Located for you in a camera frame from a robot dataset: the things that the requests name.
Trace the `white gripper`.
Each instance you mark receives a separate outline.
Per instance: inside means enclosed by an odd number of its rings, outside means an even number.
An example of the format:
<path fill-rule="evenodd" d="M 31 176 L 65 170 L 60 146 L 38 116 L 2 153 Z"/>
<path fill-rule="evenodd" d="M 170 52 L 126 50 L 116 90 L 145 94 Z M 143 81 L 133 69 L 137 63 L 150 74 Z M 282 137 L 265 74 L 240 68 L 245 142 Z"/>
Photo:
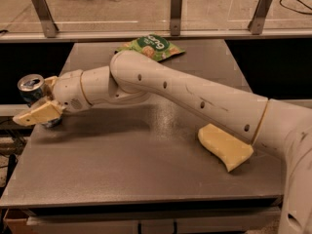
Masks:
<path fill-rule="evenodd" d="M 54 99 L 40 98 L 28 109 L 14 116 L 13 121 L 21 126 L 43 124 L 52 127 L 60 121 L 63 110 L 76 113 L 90 109 L 91 105 L 82 89 L 82 74 L 83 71 L 79 69 L 60 77 L 46 78 L 45 84 L 50 91 L 53 90 Z"/>

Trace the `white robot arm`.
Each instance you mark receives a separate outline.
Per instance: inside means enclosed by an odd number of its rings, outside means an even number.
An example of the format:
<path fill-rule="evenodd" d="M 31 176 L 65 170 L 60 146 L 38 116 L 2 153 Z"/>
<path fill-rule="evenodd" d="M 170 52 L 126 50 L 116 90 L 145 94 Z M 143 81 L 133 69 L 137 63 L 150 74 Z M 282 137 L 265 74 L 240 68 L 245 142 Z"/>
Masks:
<path fill-rule="evenodd" d="M 14 120 L 22 126 L 47 123 L 65 112 L 95 104 L 126 104 L 153 93 L 213 124 L 199 132 L 229 169 L 242 163 L 236 152 L 217 147 L 235 137 L 282 158 L 287 165 L 278 234 L 311 234 L 312 109 L 269 99 L 168 68 L 136 51 L 115 54 L 105 67 L 40 79 L 48 92 Z"/>

